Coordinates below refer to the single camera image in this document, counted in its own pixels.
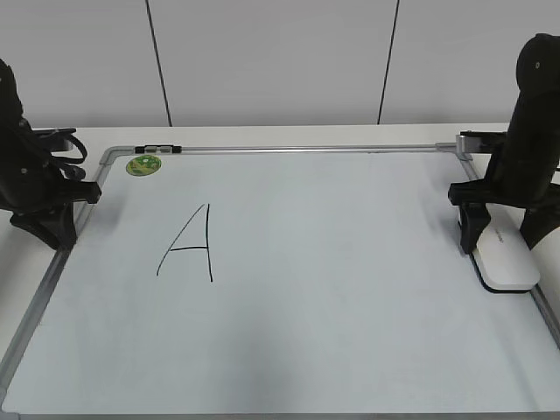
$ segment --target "white whiteboard surface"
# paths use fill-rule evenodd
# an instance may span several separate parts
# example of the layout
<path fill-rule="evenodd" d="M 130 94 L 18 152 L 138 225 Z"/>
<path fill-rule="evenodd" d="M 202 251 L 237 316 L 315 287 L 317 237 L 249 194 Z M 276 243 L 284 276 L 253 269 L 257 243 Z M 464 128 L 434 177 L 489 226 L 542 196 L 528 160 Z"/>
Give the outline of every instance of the white whiteboard surface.
<path fill-rule="evenodd" d="M 459 253 L 453 155 L 116 160 L 8 389 L 25 414 L 560 410 L 530 295 Z M 205 249 L 170 252 L 210 204 Z M 174 247 L 204 245 L 205 207 Z"/>

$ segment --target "white table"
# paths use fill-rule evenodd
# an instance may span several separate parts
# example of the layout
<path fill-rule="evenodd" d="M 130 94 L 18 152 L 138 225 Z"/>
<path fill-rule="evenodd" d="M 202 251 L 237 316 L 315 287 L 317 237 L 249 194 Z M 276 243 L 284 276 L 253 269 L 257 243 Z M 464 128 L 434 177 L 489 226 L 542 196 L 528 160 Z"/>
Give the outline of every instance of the white table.
<path fill-rule="evenodd" d="M 504 130 L 504 124 L 445 124 L 339 127 L 238 127 L 79 129 L 89 150 L 85 164 L 93 177 L 102 153 L 114 145 L 176 144 L 183 146 L 306 146 L 359 144 L 434 144 L 452 142 L 461 130 Z M 0 354 L 10 343 L 34 291 L 53 257 L 53 251 L 32 236 L 9 226 L 0 233 Z M 546 263 L 546 249 L 541 254 Z"/>

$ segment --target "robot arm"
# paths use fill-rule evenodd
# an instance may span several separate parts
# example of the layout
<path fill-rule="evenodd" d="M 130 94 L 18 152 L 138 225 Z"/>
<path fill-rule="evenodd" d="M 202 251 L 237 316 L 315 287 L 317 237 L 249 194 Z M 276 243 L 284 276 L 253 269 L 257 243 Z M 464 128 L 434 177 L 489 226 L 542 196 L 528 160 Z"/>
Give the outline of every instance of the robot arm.
<path fill-rule="evenodd" d="M 13 72 L 0 60 L 0 209 L 13 212 L 12 225 L 53 249 L 70 249 L 76 242 L 74 202 L 93 204 L 101 196 L 95 182 L 81 182 L 85 172 L 75 164 L 87 153 L 74 132 L 33 131 L 23 118 Z M 69 144 L 82 158 L 53 156 Z"/>
<path fill-rule="evenodd" d="M 532 38 L 521 50 L 516 78 L 514 113 L 506 135 L 492 138 L 485 177 L 449 189 L 451 203 L 460 209 L 467 254 L 490 222 L 486 203 L 525 209 L 520 230 L 531 249 L 560 227 L 560 185 L 550 183 L 560 159 L 560 37 Z"/>

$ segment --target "black marker writing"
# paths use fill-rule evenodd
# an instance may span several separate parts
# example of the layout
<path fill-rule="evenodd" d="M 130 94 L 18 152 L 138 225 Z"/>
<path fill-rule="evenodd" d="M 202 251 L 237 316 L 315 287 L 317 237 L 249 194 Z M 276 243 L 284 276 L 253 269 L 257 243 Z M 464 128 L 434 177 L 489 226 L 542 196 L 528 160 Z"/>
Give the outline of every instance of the black marker writing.
<path fill-rule="evenodd" d="M 199 211 L 202 209 L 202 207 L 204 207 L 204 206 L 206 206 L 206 227 L 205 227 L 206 246 L 204 246 L 204 247 L 199 246 L 199 247 L 174 248 L 173 245 L 175 245 L 175 242 L 177 241 L 177 239 L 183 234 L 186 227 L 189 226 L 189 223 L 194 219 L 194 216 L 196 216 L 199 213 Z M 209 204 L 203 204 L 199 208 L 196 209 L 196 211 L 192 214 L 192 216 L 189 218 L 189 220 L 187 220 L 185 225 L 181 228 L 181 230 L 179 231 L 178 235 L 175 237 L 175 239 L 173 240 L 173 242 L 171 243 L 169 248 L 165 251 L 165 254 L 164 254 L 163 258 L 161 259 L 161 261 L 159 262 L 159 265 L 157 266 L 156 276 L 159 276 L 159 271 L 161 269 L 161 266 L 164 264 L 165 258 L 167 257 L 167 255 L 170 252 L 185 251 L 185 250 L 189 250 L 189 249 L 205 249 L 206 250 L 206 256 L 207 256 L 207 259 L 208 259 L 208 274 L 210 275 L 210 283 L 212 283 L 214 281 L 214 277 L 212 276 L 212 264 L 210 263 L 210 245 L 208 243 L 208 220 L 209 220 L 209 218 L 210 218 L 210 205 Z"/>

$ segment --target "green round sticker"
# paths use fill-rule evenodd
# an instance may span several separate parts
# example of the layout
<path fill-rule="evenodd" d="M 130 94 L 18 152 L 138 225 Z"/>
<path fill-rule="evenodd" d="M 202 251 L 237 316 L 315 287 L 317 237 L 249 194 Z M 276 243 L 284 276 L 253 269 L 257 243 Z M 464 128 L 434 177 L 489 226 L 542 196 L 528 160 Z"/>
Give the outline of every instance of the green round sticker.
<path fill-rule="evenodd" d="M 132 159 L 126 165 L 126 172 L 135 177 L 151 175 L 161 168 L 161 159 L 157 156 L 143 155 Z"/>

